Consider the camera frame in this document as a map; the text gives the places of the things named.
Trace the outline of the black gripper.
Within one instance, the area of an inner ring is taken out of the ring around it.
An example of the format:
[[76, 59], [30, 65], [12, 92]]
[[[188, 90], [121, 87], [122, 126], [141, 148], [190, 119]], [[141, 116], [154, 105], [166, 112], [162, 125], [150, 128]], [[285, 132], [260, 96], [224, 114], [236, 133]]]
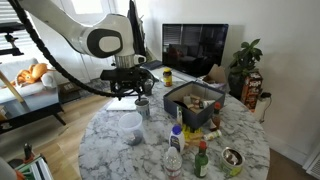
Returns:
[[153, 81], [152, 88], [155, 84], [155, 78], [152, 73], [140, 67], [103, 70], [100, 79], [110, 83], [113, 97], [141, 97], [145, 94], [144, 84], [148, 79]]

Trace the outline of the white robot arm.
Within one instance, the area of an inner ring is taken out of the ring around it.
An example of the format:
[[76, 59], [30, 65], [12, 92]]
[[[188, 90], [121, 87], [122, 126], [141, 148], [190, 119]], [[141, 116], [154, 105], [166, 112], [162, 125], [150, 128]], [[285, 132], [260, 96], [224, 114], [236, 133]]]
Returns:
[[[141, 97], [151, 91], [154, 76], [139, 67], [135, 60], [134, 36], [129, 19], [119, 14], [108, 14], [94, 25], [83, 25], [70, 17], [51, 0], [8, 0], [31, 39], [55, 69], [69, 81], [91, 93], [117, 97]], [[32, 14], [60, 34], [77, 52], [96, 58], [113, 56], [116, 68], [104, 70], [100, 78], [110, 82], [108, 92], [94, 89], [72, 76], [51, 55], [33, 28], [27, 15]]]

